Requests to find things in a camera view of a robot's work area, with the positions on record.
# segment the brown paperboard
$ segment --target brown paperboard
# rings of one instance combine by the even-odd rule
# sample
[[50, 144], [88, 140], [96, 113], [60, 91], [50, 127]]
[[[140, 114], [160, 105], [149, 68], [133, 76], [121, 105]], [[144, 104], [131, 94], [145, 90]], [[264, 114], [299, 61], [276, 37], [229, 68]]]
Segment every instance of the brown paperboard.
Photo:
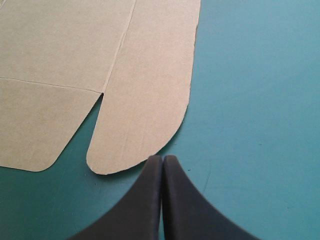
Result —
[[156, 153], [189, 101], [200, 0], [0, 0], [0, 166], [50, 167], [104, 93], [98, 174]]
[[199, 0], [136, 2], [87, 153], [95, 173], [140, 163], [179, 128], [189, 102], [199, 8]]

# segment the cardboard flap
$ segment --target cardboard flap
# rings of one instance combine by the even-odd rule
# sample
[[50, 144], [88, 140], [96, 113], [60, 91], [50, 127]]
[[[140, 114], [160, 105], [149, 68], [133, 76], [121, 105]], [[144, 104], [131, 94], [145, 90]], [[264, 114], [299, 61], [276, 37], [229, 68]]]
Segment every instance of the cardboard flap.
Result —
[[56, 161], [100, 95], [12, 79], [0, 81], [0, 165], [34, 172]]
[[97, 174], [130, 168], [175, 134], [189, 102], [200, 0], [137, 0], [87, 153]]

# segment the teal cutting mat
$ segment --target teal cutting mat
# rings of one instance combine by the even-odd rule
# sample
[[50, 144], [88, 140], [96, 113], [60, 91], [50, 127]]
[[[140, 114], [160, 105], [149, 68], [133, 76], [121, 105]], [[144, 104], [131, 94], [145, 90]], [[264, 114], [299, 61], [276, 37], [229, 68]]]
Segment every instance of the teal cutting mat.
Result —
[[[86, 165], [100, 103], [49, 169], [0, 168], [1, 239], [65, 239], [133, 184], [143, 163]], [[190, 104], [160, 154], [252, 234], [320, 239], [320, 1], [203, 0]]]

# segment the black plastic object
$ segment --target black plastic object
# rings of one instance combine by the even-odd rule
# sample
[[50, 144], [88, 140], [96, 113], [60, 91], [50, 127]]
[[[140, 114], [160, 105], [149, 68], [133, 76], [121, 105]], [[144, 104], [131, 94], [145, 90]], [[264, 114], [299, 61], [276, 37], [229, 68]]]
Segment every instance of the black plastic object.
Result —
[[125, 196], [71, 240], [157, 240], [161, 204], [162, 159], [151, 156]]
[[165, 240], [257, 240], [228, 220], [194, 187], [175, 156], [163, 162]]

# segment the die-cut cardboard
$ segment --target die-cut cardboard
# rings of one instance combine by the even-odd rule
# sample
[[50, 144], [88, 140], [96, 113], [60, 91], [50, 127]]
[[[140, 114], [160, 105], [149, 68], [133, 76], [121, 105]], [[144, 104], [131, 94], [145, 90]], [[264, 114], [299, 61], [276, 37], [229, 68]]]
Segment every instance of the die-cut cardboard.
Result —
[[188, 102], [200, 0], [0, 0], [0, 166], [50, 167], [104, 94], [87, 154], [109, 174], [160, 150]]

